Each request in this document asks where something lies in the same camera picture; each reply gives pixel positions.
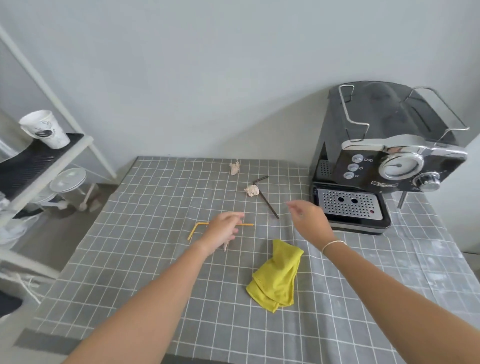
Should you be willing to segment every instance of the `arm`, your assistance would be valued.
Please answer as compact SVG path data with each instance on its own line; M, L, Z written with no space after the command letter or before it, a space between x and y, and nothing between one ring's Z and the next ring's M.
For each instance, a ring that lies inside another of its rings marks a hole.
M65 363L161 362L203 262L235 238L241 217L243 213L226 212L213 219L201 239L96 328Z
M337 238L320 207L288 203L298 232L317 249ZM477 363L480 331L382 272L343 243L324 254L407 363Z

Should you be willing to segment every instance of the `hand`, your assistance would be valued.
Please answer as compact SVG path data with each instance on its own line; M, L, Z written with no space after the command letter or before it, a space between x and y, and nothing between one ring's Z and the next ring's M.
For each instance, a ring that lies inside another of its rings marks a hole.
M235 227L241 224L243 212L222 212L215 216L207 226L202 237L195 243L206 249L210 255L216 248L223 243L235 239L235 235L239 230Z
M289 201L287 206L297 231L317 249L337 240L321 207L302 200Z

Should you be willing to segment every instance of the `gray checkered tablecloth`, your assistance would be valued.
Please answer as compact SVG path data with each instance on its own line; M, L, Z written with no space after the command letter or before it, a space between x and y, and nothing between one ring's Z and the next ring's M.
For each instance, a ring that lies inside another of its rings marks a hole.
M291 199L308 199L308 169L278 160L139 157L40 305L18 346L65 353L157 277L185 249L197 221L245 211L228 251L203 264L168 353L238 364L403 363L355 292L292 226ZM243 189L259 187L279 213ZM480 328L480 284L430 204L409 194L382 236L338 232L380 269ZM203 227L193 236L198 239ZM275 314L248 296L252 272L272 254L272 239L305 251L295 304Z

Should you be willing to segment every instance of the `person's left hand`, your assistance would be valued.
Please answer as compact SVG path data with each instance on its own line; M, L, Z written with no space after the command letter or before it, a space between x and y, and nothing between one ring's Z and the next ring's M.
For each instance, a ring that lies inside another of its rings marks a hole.
M222 212L218 214L209 222L204 234L195 244L205 248L209 255L212 254L223 243L235 239L234 234L239 232L235 225L241 224L244 215L243 212Z

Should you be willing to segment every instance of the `white shelf leg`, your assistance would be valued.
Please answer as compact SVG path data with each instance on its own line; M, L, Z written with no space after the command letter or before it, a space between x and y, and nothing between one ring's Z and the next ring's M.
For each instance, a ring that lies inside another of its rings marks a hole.
M57 279L60 272L45 264L39 263L35 260L27 258L21 254L12 252L10 250L0 248L0 261L4 260L18 267L31 270L39 275Z

